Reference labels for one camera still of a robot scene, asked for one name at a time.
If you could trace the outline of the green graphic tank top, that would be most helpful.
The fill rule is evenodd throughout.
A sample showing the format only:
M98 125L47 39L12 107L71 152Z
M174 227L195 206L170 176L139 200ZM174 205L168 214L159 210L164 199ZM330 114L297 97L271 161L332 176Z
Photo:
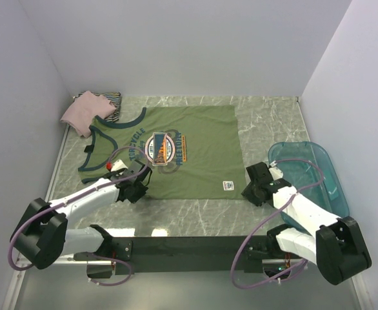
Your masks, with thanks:
M232 105L145 107L127 123L96 116L91 144L78 168L83 183L108 172L107 163L148 163L147 195L157 200L240 200L246 187Z

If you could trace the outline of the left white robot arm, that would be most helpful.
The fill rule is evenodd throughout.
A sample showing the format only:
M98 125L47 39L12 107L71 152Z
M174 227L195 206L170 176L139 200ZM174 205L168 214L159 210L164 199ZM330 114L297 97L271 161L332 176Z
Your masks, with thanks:
M64 198L33 200L10 238L8 263L19 269L12 258L13 250L38 269L45 269L68 254L86 253L98 260L110 259L115 252L114 238L104 228L91 225L71 229L69 225L99 207L121 201L137 202L146 194L151 175L147 164L135 160L129 168L109 172Z

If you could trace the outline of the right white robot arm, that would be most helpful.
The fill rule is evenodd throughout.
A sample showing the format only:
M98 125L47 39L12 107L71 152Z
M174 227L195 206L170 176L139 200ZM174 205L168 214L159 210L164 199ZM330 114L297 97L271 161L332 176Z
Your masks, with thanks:
M261 253L274 258L295 254L315 264L333 285L371 268L372 259L355 219L340 217L304 196L284 179L276 161L260 162L246 171L250 183L243 197L257 206L271 203L302 227L282 224L269 230Z

